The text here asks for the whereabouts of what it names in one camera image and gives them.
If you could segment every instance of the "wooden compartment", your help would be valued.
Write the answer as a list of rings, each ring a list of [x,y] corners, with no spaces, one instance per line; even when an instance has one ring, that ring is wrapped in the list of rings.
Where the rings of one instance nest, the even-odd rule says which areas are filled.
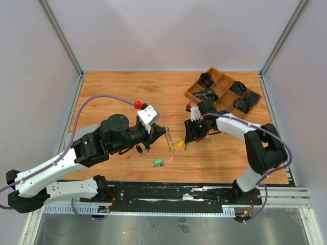
[[[242,111],[235,108],[233,106],[233,103],[235,99],[239,97],[243,98],[246,94],[252,92],[252,90],[247,88],[246,92],[242,96],[238,96],[237,94],[229,90],[232,84],[235,82],[235,79],[225,75],[221,71],[218,71],[217,69],[214,68],[210,68],[207,72],[211,74],[212,80],[214,82],[214,84],[211,86],[211,89],[219,97],[218,102],[215,103],[215,108],[218,111],[221,110],[230,111],[234,116],[237,116],[239,118],[245,118],[251,112],[252,108],[245,114]],[[197,80],[196,80],[194,84],[185,92],[185,96],[190,100],[193,97],[192,93],[200,92],[203,90],[204,88],[199,84],[197,84]],[[200,99],[195,98],[193,100],[193,103],[197,104],[200,101],[201,101]]]

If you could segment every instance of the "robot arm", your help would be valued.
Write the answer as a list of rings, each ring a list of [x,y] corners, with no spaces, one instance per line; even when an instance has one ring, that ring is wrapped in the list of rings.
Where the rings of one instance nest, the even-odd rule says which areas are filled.
[[[143,104],[141,109],[137,112],[135,126],[129,127],[129,120],[124,115],[112,115],[102,121],[94,132],[74,141],[57,163],[55,160],[61,154],[28,171],[7,172],[8,184],[19,181],[13,186],[15,191],[8,195],[9,206],[20,213],[26,213],[58,200],[87,198],[94,202],[104,201],[109,194],[104,177],[95,176],[83,181],[56,181],[75,171],[109,160],[109,154],[122,155],[137,144],[143,143],[145,148],[150,149],[150,145],[166,130],[155,123],[160,115],[152,106]],[[25,177],[46,166],[50,167],[24,181]]]
[[[202,100],[197,105],[198,107],[186,108],[191,113],[191,119],[184,122],[185,144],[205,137],[211,129],[226,132],[245,142],[250,166],[232,184],[237,200],[248,197],[268,171],[279,167],[287,160],[284,146],[260,130],[267,130],[279,137],[274,125],[252,124],[233,116],[228,111],[218,112],[210,99]]]

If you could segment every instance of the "red cable connector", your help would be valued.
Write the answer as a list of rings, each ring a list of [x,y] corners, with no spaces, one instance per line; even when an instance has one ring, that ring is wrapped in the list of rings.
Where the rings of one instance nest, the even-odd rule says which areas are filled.
[[[135,109],[142,109],[143,103],[142,101],[135,101]]]

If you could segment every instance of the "wooden table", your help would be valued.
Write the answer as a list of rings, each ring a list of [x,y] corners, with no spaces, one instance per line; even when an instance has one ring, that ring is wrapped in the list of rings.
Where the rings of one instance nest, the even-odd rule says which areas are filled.
[[[82,103],[96,94],[113,94],[130,101],[142,100],[153,105],[161,114],[157,121],[160,126],[170,128],[175,143],[173,155],[162,136],[147,153],[150,160],[141,158],[136,150],[130,150],[120,156],[110,155],[110,160],[89,169],[73,173],[67,179],[88,179],[103,175],[107,180],[124,181],[181,181],[181,182],[232,182],[248,167],[244,142],[221,133],[207,140],[190,143],[185,151],[177,143],[184,140],[184,121],[190,118],[185,112],[188,99],[185,91],[196,81],[198,71],[89,71],[78,99],[75,116]],[[243,82],[253,91],[263,95],[256,72],[226,72],[236,80]],[[135,125],[136,110],[125,103],[108,98],[91,101],[83,110],[78,129],[92,124],[100,124],[113,114],[124,114]],[[265,124],[270,122],[269,113],[262,97],[247,116],[246,120]],[[153,167],[155,159],[163,158],[163,167]],[[286,172],[278,171],[267,179],[266,183],[288,183]]]

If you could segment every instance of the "white panel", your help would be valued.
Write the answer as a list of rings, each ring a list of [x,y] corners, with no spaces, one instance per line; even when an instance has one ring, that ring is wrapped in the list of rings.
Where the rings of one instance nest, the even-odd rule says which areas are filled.
[[[327,241],[327,2],[310,1],[265,75],[295,177],[308,188]]]
[[[1,1],[0,173],[56,154],[78,76],[35,0]],[[0,202],[7,205],[6,191]],[[0,210],[1,244],[18,244],[27,215]]]
[[[49,0],[86,70],[260,70],[299,0]]]

